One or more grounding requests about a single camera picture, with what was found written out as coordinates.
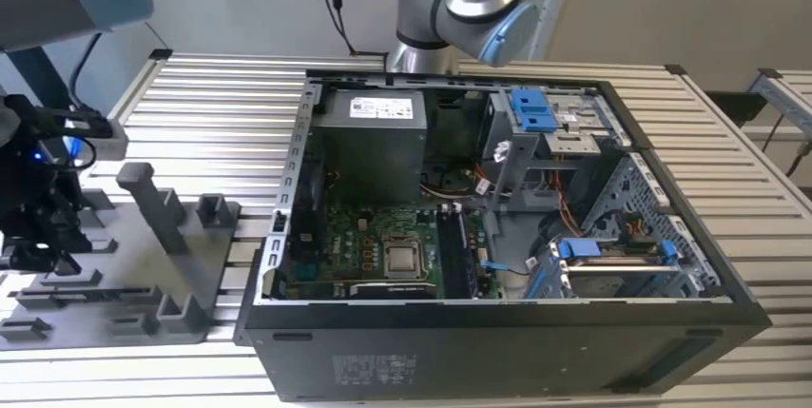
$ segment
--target metal rail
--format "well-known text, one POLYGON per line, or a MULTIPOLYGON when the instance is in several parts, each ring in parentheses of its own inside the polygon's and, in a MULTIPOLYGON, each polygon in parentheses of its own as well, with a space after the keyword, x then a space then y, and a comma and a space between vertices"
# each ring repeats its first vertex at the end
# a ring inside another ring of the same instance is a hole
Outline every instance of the metal rail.
POLYGON ((812 71, 764 68, 749 87, 812 139, 812 71))
MULTIPOLYGON (((149 160, 156 184, 175 187, 181 199, 220 191, 244 206, 216 323, 207 342, 192 346, 0 353, 0 401, 61 400, 60 406, 77 407, 279 404, 252 349, 236 347, 231 333, 248 264, 268 232, 308 68, 371 70, 380 62, 191 54, 149 62, 116 110, 131 138, 128 160, 149 160)), ((661 398, 443 400, 436 406, 811 406, 812 204, 693 81, 661 67, 515 63, 493 69, 463 62, 460 69, 612 82, 775 327, 661 398)), ((116 172, 117 163, 99 163, 84 184, 123 201, 116 172)), ((21 276, 0 284, 0 317, 13 307, 8 292, 25 284, 21 276)))

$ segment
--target green circuit board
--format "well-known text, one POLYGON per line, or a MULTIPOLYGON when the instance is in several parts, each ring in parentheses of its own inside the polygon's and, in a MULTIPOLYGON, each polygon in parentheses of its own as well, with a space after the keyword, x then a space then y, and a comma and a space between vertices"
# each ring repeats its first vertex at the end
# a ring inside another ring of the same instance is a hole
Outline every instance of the green circuit board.
MULTIPOLYGON (((329 204, 327 229, 321 238, 323 257, 317 262, 293 262, 291 298, 341 299, 360 282, 419 282, 436 286, 443 295, 441 255, 439 254, 435 209, 412 207, 347 207, 329 204), (385 270, 387 247, 417 248, 419 266, 404 278, 392 278, 385 270)), ((479 212, 465 216, 469 248, 487 251, 483 220, 479 212)), ((496 278, 487 285, 484 298, 496 298, 496 278)))

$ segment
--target white label sticker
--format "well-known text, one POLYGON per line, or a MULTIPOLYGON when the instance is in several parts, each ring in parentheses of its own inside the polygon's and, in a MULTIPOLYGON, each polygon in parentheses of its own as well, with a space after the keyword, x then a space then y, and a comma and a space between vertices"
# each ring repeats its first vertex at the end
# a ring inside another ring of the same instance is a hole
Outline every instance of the white label sticker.
POLYGON ((579 121, 579 118, 569 113, 556 113, 556 116, 559 117, 559 121, 567 121, 568 123, 577 123, 579 121))
POLYGON ((487 189, 491 187, 491 182, 483 178, 477 183, 476 191, 477 194, 484 195, 487 193, 487 189))
POLYGON ((528 259, 524 264, 528 266, 528 270, 533 270, 536 268, 537 265, 537 259, 536 257, 532 257, 531 259, 528 259))
POLYGON ((356 97, 351 101, 351 118, 411 120, 411 99, 356 97))

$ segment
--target gray holder stand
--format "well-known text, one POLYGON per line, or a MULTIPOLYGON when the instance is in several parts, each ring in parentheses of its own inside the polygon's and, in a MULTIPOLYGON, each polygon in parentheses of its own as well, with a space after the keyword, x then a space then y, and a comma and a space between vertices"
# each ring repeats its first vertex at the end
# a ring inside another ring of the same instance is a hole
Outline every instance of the gray holder stand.
POLYGON ((85 190, 81 212, 93 252, 79 275, 39 275, 0 321, 0 349, 196 343, 205 338, 240 206, 220 194, 183 204, 159 190, 147 163, 116 177, 135 199, 113 205, 85 190))

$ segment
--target gray plastic peg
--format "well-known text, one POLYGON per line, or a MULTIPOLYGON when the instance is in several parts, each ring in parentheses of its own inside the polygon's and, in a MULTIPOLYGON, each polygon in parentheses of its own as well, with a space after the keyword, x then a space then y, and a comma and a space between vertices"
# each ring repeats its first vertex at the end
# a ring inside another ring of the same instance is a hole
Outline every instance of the gray plastic peg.
POLYGON ((117 173, 116 183, 132 194, 167 254, 188 254, 189 248, 177 230, 177 215, 164 205, 164 195, 152 182, 153 174, 155 169, 149 163, 127 163, 117 173))

